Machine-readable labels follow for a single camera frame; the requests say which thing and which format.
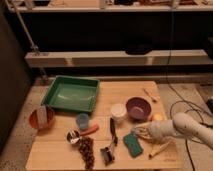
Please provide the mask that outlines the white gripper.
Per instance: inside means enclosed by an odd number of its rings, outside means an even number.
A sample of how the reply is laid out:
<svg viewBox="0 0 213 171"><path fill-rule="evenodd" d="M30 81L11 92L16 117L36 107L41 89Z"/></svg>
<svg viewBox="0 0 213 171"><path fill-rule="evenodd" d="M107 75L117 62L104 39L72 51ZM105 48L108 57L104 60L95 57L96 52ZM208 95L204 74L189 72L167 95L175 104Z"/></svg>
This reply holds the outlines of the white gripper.
<svg viewBox="0 0 213 171"><path fill-rule="evenodd" d="M152 121L134 126L131 132L148 142L165 142L174 134L171 121Z"/></svg>

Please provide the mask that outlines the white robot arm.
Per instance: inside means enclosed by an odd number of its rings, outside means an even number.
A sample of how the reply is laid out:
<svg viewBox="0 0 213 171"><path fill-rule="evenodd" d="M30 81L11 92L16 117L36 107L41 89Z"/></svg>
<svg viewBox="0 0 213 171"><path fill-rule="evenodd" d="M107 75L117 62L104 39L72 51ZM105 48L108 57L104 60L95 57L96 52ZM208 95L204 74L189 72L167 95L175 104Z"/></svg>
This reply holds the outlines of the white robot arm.
<svg viewBox="0 0 213 171"><path fill-rule="evenodd" d="M176 113L172 119L151 121L136 125L132 133L152 143L163 143L170 137L198 138L213 150L213 129L198 123L186 113Z"/></svg>

